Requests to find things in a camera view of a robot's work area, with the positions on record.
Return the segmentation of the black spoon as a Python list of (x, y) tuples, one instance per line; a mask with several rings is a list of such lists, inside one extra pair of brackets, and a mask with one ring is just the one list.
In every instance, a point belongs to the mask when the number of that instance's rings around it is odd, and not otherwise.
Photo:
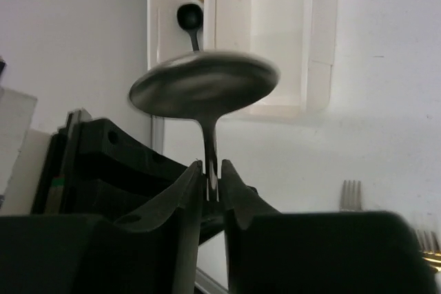
[(198, 31), (203, 26), (202, 8), (195, 3), (184, 3), (178, 8), (176, 19), (180, 28), (189, 34), (193, 51), (199, 51)]

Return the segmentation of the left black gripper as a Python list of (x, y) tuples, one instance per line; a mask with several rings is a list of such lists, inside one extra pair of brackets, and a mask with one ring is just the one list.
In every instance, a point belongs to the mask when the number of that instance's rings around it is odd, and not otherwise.
[(66, 168), (69, 204), (143, 204), (187, 169), (85, 109), (51, 135), (31, 214), (60, 212)]

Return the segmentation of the gold fork green handle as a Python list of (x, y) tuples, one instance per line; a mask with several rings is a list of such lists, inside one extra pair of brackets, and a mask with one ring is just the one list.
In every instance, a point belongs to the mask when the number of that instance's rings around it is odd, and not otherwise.
[(435, 231), (413, 229), (424, 260), (437, 273), (440, 272), (440, 241)]

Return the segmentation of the silver fork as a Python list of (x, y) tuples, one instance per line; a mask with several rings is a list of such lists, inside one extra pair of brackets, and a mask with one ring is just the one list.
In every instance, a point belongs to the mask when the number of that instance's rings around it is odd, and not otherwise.
[(340, 193), (340, 211), (362, 211), (362, 183), (345, 180)]

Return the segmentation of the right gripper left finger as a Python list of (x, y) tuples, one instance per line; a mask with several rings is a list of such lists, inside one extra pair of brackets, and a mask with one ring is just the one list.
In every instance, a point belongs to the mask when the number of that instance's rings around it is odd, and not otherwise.
[(110, 222), (92, 214), (1, 218), (2, 293), (192, 293), (203, 204), (193, 162)]

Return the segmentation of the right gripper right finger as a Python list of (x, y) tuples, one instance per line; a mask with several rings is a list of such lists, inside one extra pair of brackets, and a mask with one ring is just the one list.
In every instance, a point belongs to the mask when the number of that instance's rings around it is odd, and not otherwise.
[(221, 165), (230, 293), (436, 293), (409, 225), (389, 211), (281, 213)]

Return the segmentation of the silver spoon long handle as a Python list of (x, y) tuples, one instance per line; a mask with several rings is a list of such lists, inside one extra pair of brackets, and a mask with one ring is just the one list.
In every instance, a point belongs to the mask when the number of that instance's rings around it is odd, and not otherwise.
[(266, 97), (278, 81), (275, 65), (260, 57), (219, 50), (191, 52), (151, 68), (131, 86), (128, 98), (143, 113), (200, 125), (207, 200), (217, 201), (216, 122)]

